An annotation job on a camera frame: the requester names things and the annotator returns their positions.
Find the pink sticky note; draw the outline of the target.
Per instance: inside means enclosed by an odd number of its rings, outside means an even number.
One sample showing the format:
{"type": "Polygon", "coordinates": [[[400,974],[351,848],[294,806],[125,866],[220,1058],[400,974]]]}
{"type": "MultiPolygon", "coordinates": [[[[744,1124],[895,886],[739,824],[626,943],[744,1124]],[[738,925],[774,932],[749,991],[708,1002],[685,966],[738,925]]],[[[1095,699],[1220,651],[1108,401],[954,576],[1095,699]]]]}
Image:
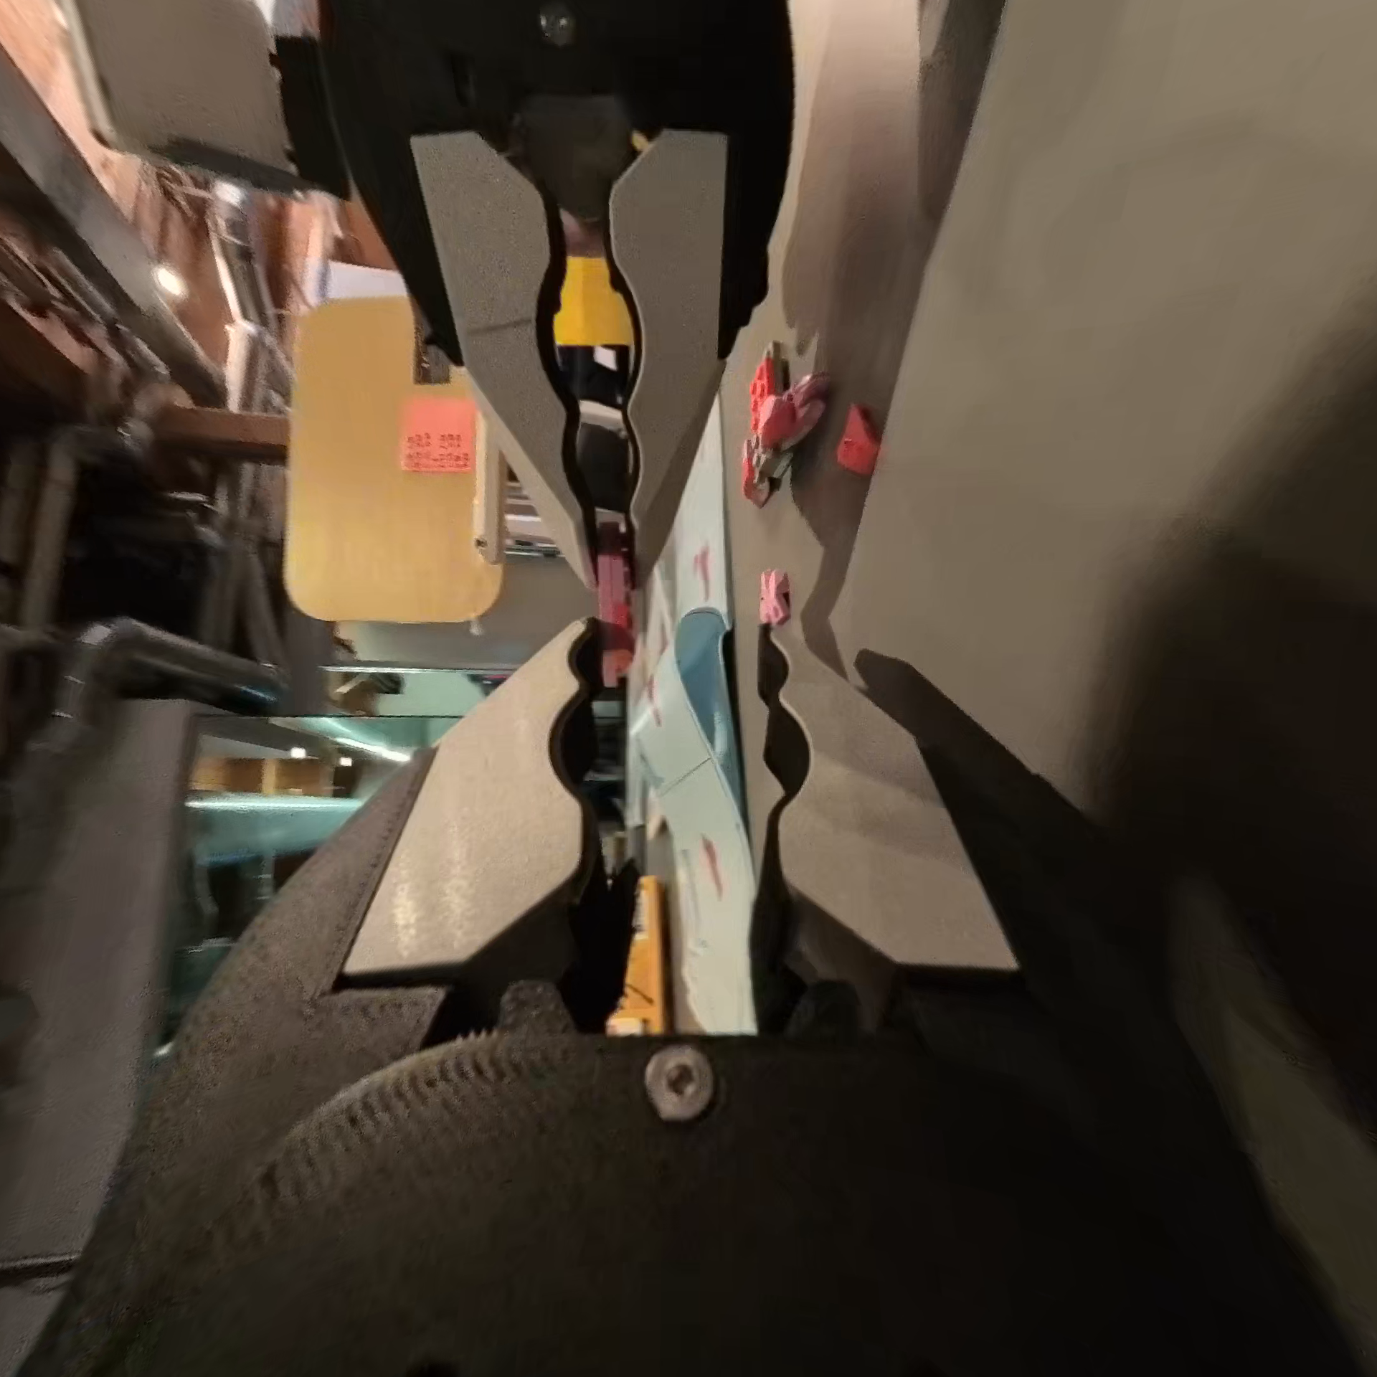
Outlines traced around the pink sticky note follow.
{"type": "Polygon", "coordinates": [[[477,456],[477,409],[469,399],[412,397],[402,409],[400,466],[407,474],[467,476],[477,456]]]}

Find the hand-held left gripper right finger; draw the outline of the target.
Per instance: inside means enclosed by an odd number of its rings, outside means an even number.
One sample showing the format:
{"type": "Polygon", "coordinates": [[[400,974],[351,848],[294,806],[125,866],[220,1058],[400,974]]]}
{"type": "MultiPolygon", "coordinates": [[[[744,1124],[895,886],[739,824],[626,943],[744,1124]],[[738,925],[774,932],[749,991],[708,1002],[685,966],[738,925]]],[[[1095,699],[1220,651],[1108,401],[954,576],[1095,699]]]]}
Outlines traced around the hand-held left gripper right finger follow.
{"type": "Polygon", "coordinates": [[[887,986],[1018,974],[1018,958],[913,735],[792,625],[764,629],[759,692],[771,807],[753,976],[887,986]]]}

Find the orange toy brick box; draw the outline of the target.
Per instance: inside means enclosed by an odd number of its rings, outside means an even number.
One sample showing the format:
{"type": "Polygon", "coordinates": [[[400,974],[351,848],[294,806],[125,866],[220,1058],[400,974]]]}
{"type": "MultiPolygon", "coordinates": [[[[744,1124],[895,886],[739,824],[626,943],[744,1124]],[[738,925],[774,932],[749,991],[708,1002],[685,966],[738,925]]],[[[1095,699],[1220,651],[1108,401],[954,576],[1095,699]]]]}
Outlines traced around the orange toy brick box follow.
{"type": "Polygon", "coordinates": [[[674,1030],[666,886],[644,876],[636,892],[623,997],[608,1019],[613,1038],[659,1038],[674,1030]]]}

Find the pink red grey brick model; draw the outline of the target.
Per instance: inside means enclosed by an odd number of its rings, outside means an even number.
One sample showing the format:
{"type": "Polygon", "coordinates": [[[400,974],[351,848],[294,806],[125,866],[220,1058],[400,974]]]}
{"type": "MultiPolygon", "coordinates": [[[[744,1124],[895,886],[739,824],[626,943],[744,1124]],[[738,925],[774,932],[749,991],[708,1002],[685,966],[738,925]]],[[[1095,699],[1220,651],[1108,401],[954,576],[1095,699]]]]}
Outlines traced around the pink red grey brick model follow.
{"type": "Polygon", "coordinates": [[[826,373],[807,373],[794,381],[787,353],[771,342],[748,389],[741,489],[753,507],[766,507],[777,492],[795,450],[816,430],[831,396],[833,379],[826,373]]]}

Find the wooden book stand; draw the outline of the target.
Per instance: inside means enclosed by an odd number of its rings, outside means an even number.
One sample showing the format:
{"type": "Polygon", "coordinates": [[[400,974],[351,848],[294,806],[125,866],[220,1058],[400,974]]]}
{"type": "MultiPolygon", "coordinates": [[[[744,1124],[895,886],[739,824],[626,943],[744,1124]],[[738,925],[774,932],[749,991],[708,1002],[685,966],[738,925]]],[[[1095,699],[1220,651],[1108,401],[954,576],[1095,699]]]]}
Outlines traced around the wooden book stand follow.
{"type": "Polygon", "coordinates": [[[294,606],[335,625],[464,625],[498,604],[518,563],[557,561],[469,376],[439,360],[423,383],[418,315],[405,297],[336,299],[298,327],[289,414],[284,581],[294,606]],[[467,476],[407,474],[412,397],[475,406],[467,476]]]}

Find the yellow plastic bin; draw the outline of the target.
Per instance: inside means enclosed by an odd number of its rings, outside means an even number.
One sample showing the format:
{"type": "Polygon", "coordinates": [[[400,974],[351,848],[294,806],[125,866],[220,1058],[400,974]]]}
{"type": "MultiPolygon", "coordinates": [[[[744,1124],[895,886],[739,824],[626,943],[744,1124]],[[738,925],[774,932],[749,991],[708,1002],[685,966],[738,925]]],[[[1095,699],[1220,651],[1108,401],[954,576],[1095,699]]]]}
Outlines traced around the yellow plastic bin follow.
{"type": "Polygon", "coordinates": [[[634,343],[631,314],[600,256],[566,260],[554,340],[562,350],[621,350],[634,343]]]}

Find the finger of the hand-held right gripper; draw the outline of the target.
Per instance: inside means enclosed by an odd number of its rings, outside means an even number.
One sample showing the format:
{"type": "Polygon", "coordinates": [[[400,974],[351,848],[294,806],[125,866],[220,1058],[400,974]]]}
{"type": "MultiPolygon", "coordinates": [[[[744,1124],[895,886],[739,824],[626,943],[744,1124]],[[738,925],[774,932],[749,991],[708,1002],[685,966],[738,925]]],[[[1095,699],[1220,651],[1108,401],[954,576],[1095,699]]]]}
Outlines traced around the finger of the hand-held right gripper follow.
{"type": "Polygon", "coordinates": [[[416,135],[410,148],[474,394],[546,535],[594,589],[592,520],[566,465],[577,415],[553,356],[557,219],[475,132],[416,135]]]}
{"type": "Polygon", "coordinates": [[[664,130],[613,184],[610,250],[636,333],[625,409],[628,522],[649,574],[674,527],[725,371],[718,309],[728,140],[664,130]]]}

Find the pink plate brick assembly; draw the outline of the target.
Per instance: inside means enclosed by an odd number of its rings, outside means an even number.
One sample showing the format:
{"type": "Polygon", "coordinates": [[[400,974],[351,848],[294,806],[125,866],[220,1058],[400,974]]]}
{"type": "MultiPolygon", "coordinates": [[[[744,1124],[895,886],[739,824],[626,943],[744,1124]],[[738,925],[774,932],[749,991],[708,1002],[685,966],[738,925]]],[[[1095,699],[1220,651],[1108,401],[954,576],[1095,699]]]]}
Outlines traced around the pink plate brick assembly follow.
{"type": "Polygon", "coordinates": [[[597,522],[595,574],[600,676],[603,688],[613,691],[626,681],[638,643],[631,548],[618,520],[597,522]]]}

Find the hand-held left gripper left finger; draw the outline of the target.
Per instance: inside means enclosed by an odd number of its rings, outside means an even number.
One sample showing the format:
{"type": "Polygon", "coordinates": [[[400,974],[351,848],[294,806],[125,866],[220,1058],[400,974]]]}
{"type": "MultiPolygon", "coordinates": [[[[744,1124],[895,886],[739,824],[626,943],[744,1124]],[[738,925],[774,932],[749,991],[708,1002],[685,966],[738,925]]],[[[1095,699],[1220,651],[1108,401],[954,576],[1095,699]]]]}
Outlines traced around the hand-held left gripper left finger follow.
{"type": "Polygon", "coordinates": [[[562,629],[441,738],[341,968],[346,988],[507,991],[575,961],[598,647],[562,629]]]}

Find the open instruction booklet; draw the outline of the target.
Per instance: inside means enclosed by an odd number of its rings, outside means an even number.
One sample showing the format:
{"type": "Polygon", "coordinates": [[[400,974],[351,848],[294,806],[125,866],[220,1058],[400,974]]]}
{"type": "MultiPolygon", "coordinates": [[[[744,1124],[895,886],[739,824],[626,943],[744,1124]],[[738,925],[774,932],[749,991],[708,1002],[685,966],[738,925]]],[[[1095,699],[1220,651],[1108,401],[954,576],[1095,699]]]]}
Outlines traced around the open instruction booklet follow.
{"type": "Polygon", "coordinates": [[[757,1029],[749,955],[756,894],[730,668],[734,630],[720,404],[648,578],[631,673],[631,766],[664,822],[685,1019],[712,1035],[757,1029]]]}

